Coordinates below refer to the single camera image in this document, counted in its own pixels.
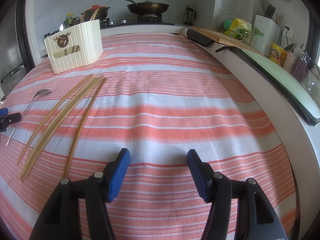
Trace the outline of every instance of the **power outlet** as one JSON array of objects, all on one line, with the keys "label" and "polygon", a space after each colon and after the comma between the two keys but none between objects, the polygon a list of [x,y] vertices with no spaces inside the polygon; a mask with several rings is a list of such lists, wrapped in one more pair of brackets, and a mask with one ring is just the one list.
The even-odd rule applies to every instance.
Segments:
[{"label": "power outlet", "polygon": [[288,26],[288,25],[285,25],[285,26],[284,26],[284,31],[283,31],[282,35],[283,35],[283,36],[286,36],[285,33],[287,33],[288,39],[291,39],[291,40],[292,40],[293,34],[294,34],[294,28],[292,28],[292,27],[290,27],[290,26]]}]

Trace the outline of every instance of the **french press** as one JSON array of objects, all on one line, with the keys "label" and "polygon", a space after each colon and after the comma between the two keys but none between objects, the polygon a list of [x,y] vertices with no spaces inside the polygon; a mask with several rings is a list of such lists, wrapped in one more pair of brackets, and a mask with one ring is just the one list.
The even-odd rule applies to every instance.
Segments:
[{"label": "french press", "polygon": [[184,16],[184,24],[193,25],[193,20],[197,19],[197,12],[189,6],[186,8],[186,14]]}]

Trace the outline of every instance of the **red and white tablecloth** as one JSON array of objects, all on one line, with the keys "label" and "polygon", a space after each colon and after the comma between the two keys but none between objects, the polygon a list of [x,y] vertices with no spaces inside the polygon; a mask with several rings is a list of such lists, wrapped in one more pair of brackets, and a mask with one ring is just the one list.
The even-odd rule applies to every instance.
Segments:
[{"label": "red and white tablecloth", "polygon": [[[89,73],[108,79],[84,124],[68,177],[86,179],[115,160],[121,148],[130,150],[131,164],[119,196],[107,204],[117,239],[201,237],[210,205],[199,197],[186,165],[189,149],[230,179],[257,179],[290,232],[296,195],[287,153],[266,114],[235,76],[182,35],[124,34],[103,37],[102,42],[102,56],[87,67],[55,75],[44,60],[3,104],[9,113],[23,113],[38,90],[52,90],[31,105],[8,147],[14,125],[0,134],[0,216],[14,236],[28,239],[62,179],[73,137],[95,90],[59,127],[23,183],[17,159],[44,116]],[[84,201],[80,213],[86,239]],[[233,201],[230,239],[235,219]]]}]

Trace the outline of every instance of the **yellow package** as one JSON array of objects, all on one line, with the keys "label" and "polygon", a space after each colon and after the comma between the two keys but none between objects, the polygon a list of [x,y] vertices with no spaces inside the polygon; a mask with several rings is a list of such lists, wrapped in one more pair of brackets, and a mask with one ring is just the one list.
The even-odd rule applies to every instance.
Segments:
[{"label": "yellow package", "polygon": [[235,18],[231,23],[230,29],[225,31],[224,34],[242,40],[246,32],[252,34],[252,24],[243,19]]}]

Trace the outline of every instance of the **silver screw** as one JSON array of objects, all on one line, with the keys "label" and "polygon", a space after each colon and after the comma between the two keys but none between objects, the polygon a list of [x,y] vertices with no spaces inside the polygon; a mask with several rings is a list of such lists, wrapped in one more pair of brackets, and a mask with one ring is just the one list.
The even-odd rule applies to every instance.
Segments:
[{"label": "silver screw", "polygon": [[69,183],[69,179],[64,178],[64,179],[62,179],[62,180],[60,181],[60,183],[61,183],[62,185],[66,185],[66,184]]},{"label": "silver screw", "polygon": [[220,172],[215,172],[213,174],[213,176],[216,178],[216,179],[221,179],[222,178],[222,174]]},{"label": "silver screw", "polygon": [[94,174],[94,176],[95,176],[96,178],[102,178],[103,172],[97,171],[97,172]]},{"label": "silver screw", "polygon": [[253,179],[253,178],[249,178],[249,179],[248,179],[248,182],[249,182],[250,184],[252,184],[252,185],[254,185],[254,184],[257,183],[257,181],[256,181],[255,179]]}]

